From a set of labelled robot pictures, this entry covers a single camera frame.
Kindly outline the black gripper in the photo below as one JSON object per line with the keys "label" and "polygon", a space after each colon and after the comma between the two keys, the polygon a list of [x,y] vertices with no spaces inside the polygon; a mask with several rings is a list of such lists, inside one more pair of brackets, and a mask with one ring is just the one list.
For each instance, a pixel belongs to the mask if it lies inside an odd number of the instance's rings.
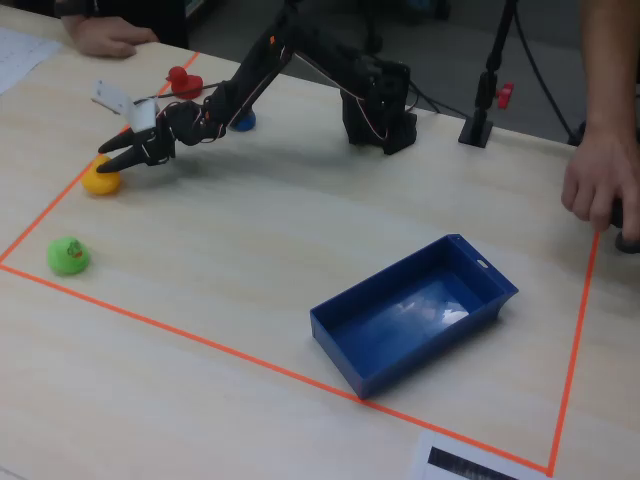
{"label": "black gripper", "polygon": [[136,165],[155,166],[175,157],[177,142],[194,146],[208,132],[203,108],[196,103],[174,103],[156,115],[155,126],[136,133],[127,128],[98,148],[100,154],[129,148],[96,168],[98,173],[116,173]]}

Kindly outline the bare resting person hand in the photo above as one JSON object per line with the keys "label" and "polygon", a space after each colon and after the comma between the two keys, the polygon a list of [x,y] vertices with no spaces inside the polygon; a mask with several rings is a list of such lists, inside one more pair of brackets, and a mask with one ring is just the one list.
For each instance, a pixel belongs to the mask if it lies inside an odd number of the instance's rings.
{"label": "bare resting person hand", "polygon": [[138,45],[157,43],[155,33],[121,17],[65,16],[62,24],[76,49],[87,56],[129,58]]}

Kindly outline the bare person hand gripping handle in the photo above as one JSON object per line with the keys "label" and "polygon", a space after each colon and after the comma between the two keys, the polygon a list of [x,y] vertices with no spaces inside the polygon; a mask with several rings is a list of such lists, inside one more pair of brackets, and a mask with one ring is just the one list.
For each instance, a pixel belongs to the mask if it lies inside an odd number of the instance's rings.
{"label": "bare person hand gripping handle", "polygon": [[609,228],[614,202],[622,203],[622,233],[639,239],[639,147],[636,131],[588,128],[565,171],[561,201],[566,210],[590,223]]}

